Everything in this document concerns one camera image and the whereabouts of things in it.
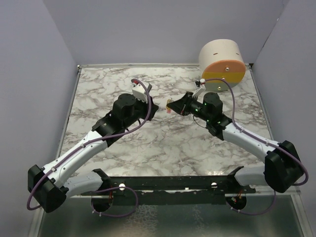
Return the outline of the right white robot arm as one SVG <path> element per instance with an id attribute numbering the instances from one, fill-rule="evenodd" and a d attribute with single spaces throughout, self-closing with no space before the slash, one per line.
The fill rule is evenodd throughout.
<path id="1" fill-rule="evenodd" d="M 303 176 L 304 170 L 291 142 L 272 141 L 233 123 L 223 113 L 223 102 L 218 94 L 209 92 L 200 103 L 193 93 L 187 92 L 181 99 L 169 102 L 167 107 L 181 116 L 200 118 L 211 135 L 243 148 L 263 162 L 262 166 L 242 167 L 231 172 L 233 177 L 227 180 L 230 192 L 238 193 L 244 186 L 259 185 L 284 193 Z"/>

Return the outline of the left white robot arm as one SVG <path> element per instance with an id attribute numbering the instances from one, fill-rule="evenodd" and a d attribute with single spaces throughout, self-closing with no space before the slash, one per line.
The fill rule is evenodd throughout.
<path id="1" fill-rule="evenodd" d="M 92 126 L 92 129 L 72 148 L 56 160 L 39 167 L 33 165 L 27 173 L 27 189 L 31 199 L 35 199 L 45 212 L 59 208 L 66 199 L 86 192 L 105 194 L 109 189 L 107 175 L 102 170 L 93 170 L 87 175 L 72 175 L 96 154 L 109 148 L 122 136 L 136 131 L 128 128 L 135 122 L 139 127 L 150 121 L 158 105 L 144 92 L 121 94 L 113 103 L 112 109 Z"/>

